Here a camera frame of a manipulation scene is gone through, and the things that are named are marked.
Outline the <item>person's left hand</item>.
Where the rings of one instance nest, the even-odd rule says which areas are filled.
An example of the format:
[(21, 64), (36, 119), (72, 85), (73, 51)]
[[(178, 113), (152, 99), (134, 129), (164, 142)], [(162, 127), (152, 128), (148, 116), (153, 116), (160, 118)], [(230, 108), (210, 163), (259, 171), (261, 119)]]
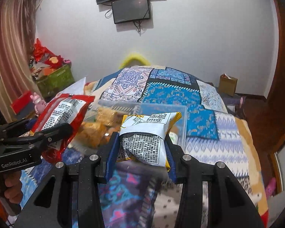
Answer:
[(14, 204), (20, 204), (23, 199), (23, 192), (21, 191), (22, 182), (20, 181), (21, 171), (16, 171), (4, 174), (4, 183), (7, 187), (4, 196)]

